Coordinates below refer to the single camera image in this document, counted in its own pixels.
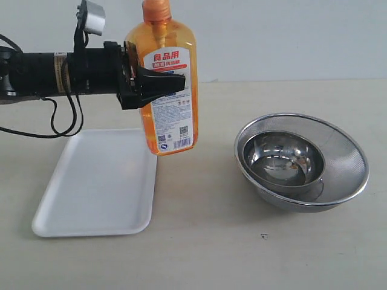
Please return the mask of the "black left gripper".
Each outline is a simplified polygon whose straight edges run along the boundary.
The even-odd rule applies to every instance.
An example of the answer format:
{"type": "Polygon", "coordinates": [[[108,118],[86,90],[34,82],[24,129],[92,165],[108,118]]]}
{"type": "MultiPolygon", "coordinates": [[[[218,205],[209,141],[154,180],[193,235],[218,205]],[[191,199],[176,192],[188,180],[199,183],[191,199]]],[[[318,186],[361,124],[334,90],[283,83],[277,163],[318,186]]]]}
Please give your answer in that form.
{"type": "Polygon", "coordinates": [[[181,74],[156,72],[138,66],[136,78],[129,72],[128,55],[117,42],[103,48],[87,48],[75,40],[73,52],[63,62],[65,95],[114,94],[123,110],[143,108],[152,101],[184,89],[181,74]]]}

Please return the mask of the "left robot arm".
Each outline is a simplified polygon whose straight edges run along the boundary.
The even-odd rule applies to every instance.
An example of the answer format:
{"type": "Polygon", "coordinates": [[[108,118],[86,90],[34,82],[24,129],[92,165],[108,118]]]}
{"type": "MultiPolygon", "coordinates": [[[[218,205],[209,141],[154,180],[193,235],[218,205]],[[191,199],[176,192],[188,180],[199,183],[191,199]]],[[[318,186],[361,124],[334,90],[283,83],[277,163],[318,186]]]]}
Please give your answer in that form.
{"type": "Polygon", "coordinates": [[[125,47],[72,53],[22,53],[1,47],[1,103],[10,104],[70,94],[115,94],[123,110],[138,109],[184,89],[186,78],[131,67],[125,47]]]}

